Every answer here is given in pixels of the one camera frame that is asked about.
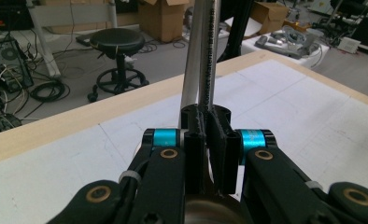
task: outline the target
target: stool leg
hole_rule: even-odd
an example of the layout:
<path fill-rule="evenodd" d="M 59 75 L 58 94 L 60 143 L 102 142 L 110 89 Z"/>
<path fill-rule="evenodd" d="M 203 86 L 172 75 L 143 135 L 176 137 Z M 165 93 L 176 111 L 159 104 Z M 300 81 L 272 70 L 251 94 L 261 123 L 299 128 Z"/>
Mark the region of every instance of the stool leg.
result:
<path fill-rule="evenodd" d="M 123 93 L 125 91 L 126 85 L 126 67 L 125 67 L 125 55 L 117 54 L 117 77 L 114 77 L 117 86 L 114 88 L 116 94 Z"/>
<path fill-rule="evenodd" d="M 125 55 L 117 55 L 118 82 L 124 83 L 126 80 Z"/>

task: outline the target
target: cardboard box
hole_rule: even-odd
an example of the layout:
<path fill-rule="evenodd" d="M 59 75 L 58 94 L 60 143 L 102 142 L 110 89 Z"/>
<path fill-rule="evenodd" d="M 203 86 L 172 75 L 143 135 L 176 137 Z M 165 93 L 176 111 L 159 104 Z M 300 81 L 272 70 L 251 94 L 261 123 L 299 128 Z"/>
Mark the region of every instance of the cardboard box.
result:
<path fill-rule="evenodd" d="M 162 42 L 182 37 L 184 5 L 189 0 L 144 0 L 138 5 L 140 30 Z"/>
<path fill-rule="evenodd" d="M 289 9 L 287 7 L 277 3 L 254 2 L 250 17 L 262 24 L 259 33 L 264 35 L 280 30 L 288 13 Z"/>

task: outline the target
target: table surface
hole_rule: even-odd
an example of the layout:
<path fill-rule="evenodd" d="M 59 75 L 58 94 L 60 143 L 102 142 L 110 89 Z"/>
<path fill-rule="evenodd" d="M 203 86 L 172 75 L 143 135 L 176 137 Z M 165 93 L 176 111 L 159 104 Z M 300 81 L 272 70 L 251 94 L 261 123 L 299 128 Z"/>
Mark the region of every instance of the table surface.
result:
<path fill-rule="evenodd" d="M 270 129 L 325 190 L 344 180 L 368 188 L 367 96 L 265 50 L 219 63 L 217 74 L 215 104 L 232 110 L 235 129 Z M 46 222 L 84 185 L 118 180 L 145 129 L 177 125 L 182 81 L 0 133 L 0 223 Z"/>

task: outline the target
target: screw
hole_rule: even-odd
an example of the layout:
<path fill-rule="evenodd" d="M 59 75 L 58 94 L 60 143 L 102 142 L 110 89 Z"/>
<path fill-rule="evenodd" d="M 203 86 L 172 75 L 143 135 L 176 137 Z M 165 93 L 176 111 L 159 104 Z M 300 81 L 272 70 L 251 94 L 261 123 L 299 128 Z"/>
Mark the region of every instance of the screw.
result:
<path fill-rule="evenodd" d="M 140 222 L 141 224 L 163 224 L 163 219 L 158 213 L 147 213 Z"/>
<path fill-rule="evenodd" d="M 309 224 L 336 224 L 337 222 L 326 214 L 317 211 L 315 215 L 311 216 L 308 221 Z"/>
<path fill-rule="evenodd" d="M 106 189 L 97 189 L 94 192 L 92 192 L 92 197 L 97 199 L 105 196 L 107 193 Z"/>

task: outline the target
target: stool seat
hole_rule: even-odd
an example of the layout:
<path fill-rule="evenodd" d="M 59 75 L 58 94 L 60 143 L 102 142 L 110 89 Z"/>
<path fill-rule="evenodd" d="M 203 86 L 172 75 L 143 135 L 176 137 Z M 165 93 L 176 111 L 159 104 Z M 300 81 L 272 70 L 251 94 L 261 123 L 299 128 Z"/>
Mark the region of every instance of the stool seat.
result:
<path fill-rule="evenodd" d="M 144 37 L 132 30 L 111 28 L 96 32 L 90 39 L 91 46 L 115 59 L 117 54 L 132 55 L 144 47 Z"/>
<path fill-rule="evenodd" d="M 91 46 L 102 51 L 108 58 L 115 60 L 117 67 L 109 69 L 97 77 L 96 85 L 88 94 L 90 102 L 97 100 L 98 88 L 117 95 L 149 84 L 143 73 L 128 68 L 125 62 L 125 57 L 136 54 L 144 47 L 145 42 L 140 33 L 122 28 L 105 29 L 92 35 Z"/>

